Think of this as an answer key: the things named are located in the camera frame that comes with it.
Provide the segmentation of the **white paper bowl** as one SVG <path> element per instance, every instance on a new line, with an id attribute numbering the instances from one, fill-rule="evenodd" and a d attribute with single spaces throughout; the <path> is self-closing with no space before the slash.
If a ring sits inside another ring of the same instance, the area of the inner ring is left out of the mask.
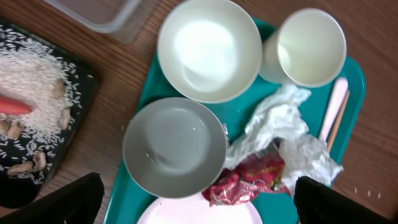
<path id="1" fill-rule="evenodd" d="M 167 81 L 202 103 L 223 103 L 244 93 L 262 63 L 253 18 L 232 1 L 189 0 L 163 21 L 157 57 Z"/>

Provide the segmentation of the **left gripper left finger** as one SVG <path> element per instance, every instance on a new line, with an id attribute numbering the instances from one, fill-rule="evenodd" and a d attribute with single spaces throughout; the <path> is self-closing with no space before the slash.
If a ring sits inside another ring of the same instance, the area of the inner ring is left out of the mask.
<path id="1" fill-rule="evenodd" d="M 41 199 L 1 218 L 1 223 L 95 222 L 104 196 L 99 173 L 91 172 Z"/>

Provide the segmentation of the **pink round plate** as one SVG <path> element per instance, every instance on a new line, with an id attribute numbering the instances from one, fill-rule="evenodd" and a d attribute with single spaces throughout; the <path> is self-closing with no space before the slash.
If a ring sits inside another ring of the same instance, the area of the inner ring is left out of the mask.
<path id="1" fill-rule="evenodd" d="M 141 215 L 138 224 L 261 224 L 250 202 L 210 206 L 202 194 L 180 199 L 158 198 Z"/>

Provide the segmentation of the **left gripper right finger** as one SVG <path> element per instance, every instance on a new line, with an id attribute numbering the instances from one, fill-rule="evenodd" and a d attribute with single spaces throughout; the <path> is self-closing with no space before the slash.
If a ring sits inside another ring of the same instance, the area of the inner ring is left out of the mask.
<path id="1" fill-rule="evenodd" d="M 392 221 L 309 177 L 296 181 L 294 204 L 301 224 L 391 224 Z"/>

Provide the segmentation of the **orange carrot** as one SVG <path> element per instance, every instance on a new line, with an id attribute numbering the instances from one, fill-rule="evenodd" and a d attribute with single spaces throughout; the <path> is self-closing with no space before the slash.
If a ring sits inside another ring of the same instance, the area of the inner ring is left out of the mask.
<path id="1" fill-rule="evenodd" d="M 22 115 L 29 114 L 32 112 L 32 108 L 19 100 L 1 96 L 1 113 L 10 115 Z"/>

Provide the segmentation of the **grey melamine bowl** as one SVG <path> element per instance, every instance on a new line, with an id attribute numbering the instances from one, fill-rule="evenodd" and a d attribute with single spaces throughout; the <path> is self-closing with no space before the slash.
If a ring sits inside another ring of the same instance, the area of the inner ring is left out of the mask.
<path id="1" fill-rule="evenodd" d="M 207 189 L 221 174 L 228 140 L 219 119 L 186 98 L 164 98 L 143 107 L 123 139 L 123 160 L 135 183 L 163 198 Z"/>

